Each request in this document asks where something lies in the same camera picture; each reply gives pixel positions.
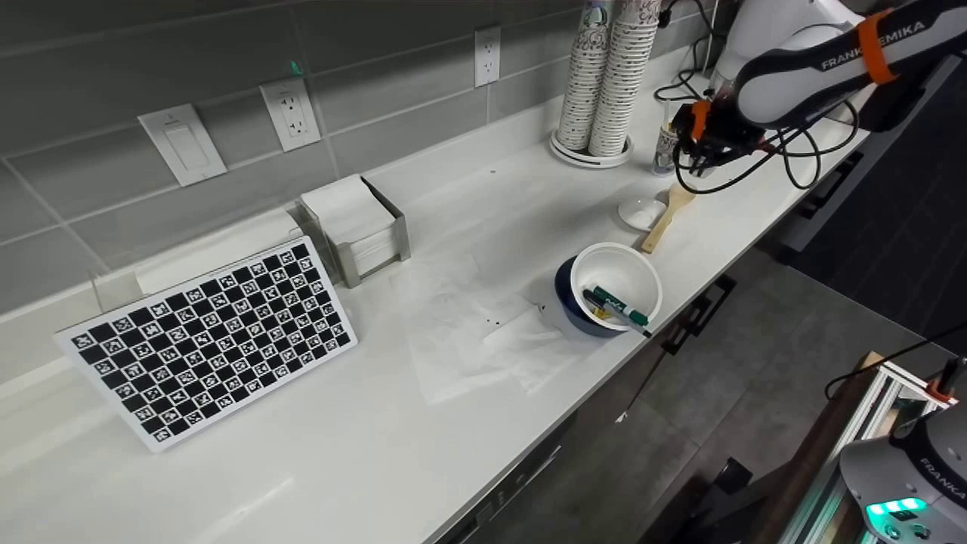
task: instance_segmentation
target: white countertop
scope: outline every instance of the white countertop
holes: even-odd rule
[[[847,128],[812,132],[830,146]],[[549,281],[588,242],[632,242],[617,206],[672,183],[642,173],[647,151],[614,173],[567,168],[542,146],[461,168],[485,140],[498,129],[370,175],[405,209],[414,256],[341,294],[359,347],[204,436],[148,454],[65,364],[0,390],[0,542],[408,544],[454,523],[641,347],[570,330]],[[651,255],[659,323],[797,198],[779,159],[699,198]]]

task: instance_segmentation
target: outlet cover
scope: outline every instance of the outlet cover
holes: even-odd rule
[[[475,85],[492,85],[501,78],[501,26],[475,32]]]
[[[272,115],[285,151],[320,142],[320,125],[301,78],[262,85],[262,101]]]
[[[139,125],[150,136],[161,157],[170,162],[177,183],[196,183],[202,179],[215,179],[226,173],[193,105],[176,105],[176,110],[139,115]]]

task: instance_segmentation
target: light switch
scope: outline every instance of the light switch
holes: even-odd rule
[[[170,162],[177,183],[196,183],[215,179],[223,168],[223,159],[193,111],[193,105],[176,105],[150,115],[139,115],[145,132],[150,136],[161,157]]]

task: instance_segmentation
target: cabinet handle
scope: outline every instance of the cabinet handle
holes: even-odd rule
[[[695,323],[693,323],[693,336],[700,336],[700,330],[719,315],[719,307],[726,306],[726,298],[730,296],[730,290],[734,290],[734,278],[727,278],[727,275],[721,275],[721,278],[717,278],[717,285],[709,288],[709,290],[719,290],[719,296],[709,303],[707,296],[707,306],[705,306],[705,310],[695,317]]]
[[[851,175],[851,168],[863,159],[863,155],[850,155],[834,173],[830,179],[826,179],[804,206],[794,209],[794,215],[799,219],[817,219],[822,206],[827,206],[827,200],[834,200],[834,195],[840,195],[843,180]]]
[[[688,336],[699,336],[700,325],[707,325],[707,310],[714,307],[709,296],[705,294],[700,298],[693,303],[688,317],[687,317],[687,330]]]
[[[687,343],[688,343],[688,317],[687,320],[680,320],[678,325],[673,325],[673,334],[667,336],[667,343],[662,346],[662,350],[666,355],[680,355],[683,347],[687,347]]]

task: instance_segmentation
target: cable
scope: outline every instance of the cable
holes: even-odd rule
[[[632,408],[636,405],[636,396],[641,396],[642,386],[651,382],[651,374],[659,372],[659,367],[666,364],[666,358],[667,358],[667,350],[662,347],[662,355],[659,355],[659,360],[651,364],[651,368],[647,368],[647,374],[641,377],[632,403],[623,408],[623,414],[614,416],[617,427],[629,421]]]
[[[771,157],[783,157],[783,168],[785,168],[785,179],[792,187],[797,190],[812,190],[820,180],[822,180],[822,155],[834,155],[840,148],[847,148],[856,136],[858,136],[858,111],[851,110],[851,104],[843,101],[843,105],[850,110],[851,115],[851,129],[843,142],[830,146],[830,148],[820,148],[817,136],[810,132],[827,111],[834,111],[838,105],[830,110],[822,110],[817,111],[812,118],[806,118],[799,128],[787,128],[787,129],[776,129],[771,140],[758,142],[758,151],[765,151],[765,157],[758,162],[752,162],[747,173],[734,175],[730,180],[726,183],[717,183],[717,187],[695,187],[687,180],[683,175],[683,162],[680,162],[680,151],[683,146],[673,148],[672,159],[673,159],[673,175],[678,180],[688,190],[688,195],[721,195],[734,183],[740,183],[744,179],[749,179],[754,168],[760,168]],[[797,136],[806,140],[810,151],[787,151],[787,142],[794,142]],[[792,173],[792,157],[812,157],[817,168],[812,168],[812,180],[799,183]]]
[[[659,104],[693,104],[693,101],[705,101],[695,88],[693,78],[699,75],[699,71],[680,71],[673,85],[662,85],[651,92],[651,101]]]
[[[693,183],[687,183],[683,162],[680,162],[680,151],[683,151],[683,146],[678,142],[673,151],[672,151],[672,162],[673,162],[678,180],[680,180],[688,195],[721,195],[721,190],[740,183],[744,179],[749,179],[754,168],[760,168],[771,157],[776,157],[772,151],[766,151],[758,162],[752,162],[747,173],[734,175],[734,179],[726,180],[726,183],[717,183],[717,187],[693,187]]]
[[[935,336],[926,336],[926,339],[922,339],[922,343],[914,343],[914,346],[905,346],[905,347],[900,347],[900,350],[893,350],[893,355],[886,355],[886,358],[866,364],[863,368],[851,368],[851,372],[847,372],[847,374],[838,374],[838,377],[826,382],[822,396],[830,398],[830,390],[834,390],[838,383],[847,383],[847,382],[851,382],[851,377],[858,377],[858,374],[866,374],[866,372],[886,367],[889,360],[898,360],[898,358],[904,358],[904,355],[911,355],[911,350],[918,350],[918,347],[924,347],[924,346],[943,343],[943,339],[949,339],[949,336],[954,336],[954,334],[965,334],[965,330],[967,330],[967,320],[962,320],[962,323],[954,323],[954,325],[949,325],[949,330],[939,330]]]
[[[714,24],[714,17],[705,11],[705,3],[695,0],[695,5],[699,5],[699,14],[700,14],[700,22],[705,22],[707,36],[714,36],[714,39],[727,39],[727,36],[717,32],[717,24]]]
[[[834,155],[834,151],[847,148],[858,136],[858,111],[856,111],[856,105],[850,101],[843,101],[840,105],[850,110],[850,132],[847,132],[843,142],[820,148],[820,155]],[[806,151],[785,151],[785,155],[787,157],[812,157],[812,151],[810,155]]]

